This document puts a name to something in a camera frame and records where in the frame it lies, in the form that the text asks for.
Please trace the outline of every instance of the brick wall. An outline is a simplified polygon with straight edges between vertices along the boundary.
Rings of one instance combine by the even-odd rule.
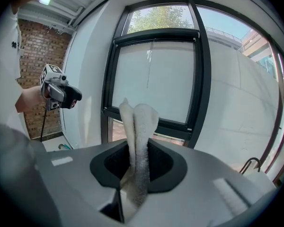
[[[22,88],[30,88],[40,85],[39,79],[45,64],[56,65],[62,69],[71,35],[59,35],[54,29],[27,20],[19,19],[18,23],[22,34],[21,48],[25,50],[20,58],[21,78],[18,83]],[[40,137],[44,107],[45,104],[38,104],[31,111],[24,113],[31,139]],[[59,110],[47,112],[43,135],[60,131]]]

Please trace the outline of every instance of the green foliage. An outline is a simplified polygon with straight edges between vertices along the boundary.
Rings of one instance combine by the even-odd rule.
[[[182,19],[183,8],[180,6],[158,6],[141,15],[141,11],[133,13],[128,34],[155,28],[194,28],[187,19]]]

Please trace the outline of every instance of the white label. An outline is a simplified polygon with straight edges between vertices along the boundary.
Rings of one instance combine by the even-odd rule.
[[[72,161],[71,157],[64,157],[64,158],[60,158],[60,159],[57,159],[57,160],[52,160],[52,164],[53,164],[53,166],[58,166],[58,165],[62,165],[62,164],[65,164],[65,163],[69,163],[71,161]]]

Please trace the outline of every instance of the black window frame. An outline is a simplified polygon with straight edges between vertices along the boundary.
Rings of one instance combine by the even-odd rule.
[[[159,28],[122,35],[123,31],[128,29],[135,10],[173,4],[187,5],[192,15],[194,27],[198,29]],[[207,113],[212,69],[206,30],[193,0],[147,0],[125,7],[116,27],[106,62],[101,100],[102,143],[108,142],[109,131],[112,130],[111,125],[109,125],[109,117],[122,121],[119,109],[112,106],[115,73],[120,49],[132,44],[154,41],[190,42],[195,44],[195,81],[186,123],[159,119],[156,129],[156,133],[184,139],[185,146],[195,147]]]

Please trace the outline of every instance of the towel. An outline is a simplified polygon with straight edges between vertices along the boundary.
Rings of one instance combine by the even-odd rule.
[[[127,144],[129,148],[129,162],[130,162],[130,175],[135,172],[136,154],[135,154],[135,133],[133,125],[133,108],[128,104],[127,98],[119,106],[121,119],[123,122],[125,134],[127,137]]]
[[[127,99],[124,99],[120,105],[120,114],[129,144],[131,169],[134,169],[126,186],[126,192],[128,200],[135,207],[139,207],[145,200],[147,186],[150,182],[147,143],[158,126],[159,114],[146,104],[138,104],[133,113],[130,109],[132,108]],[[134,133],[134,150],[129,143],[132,140],[132,133]]]

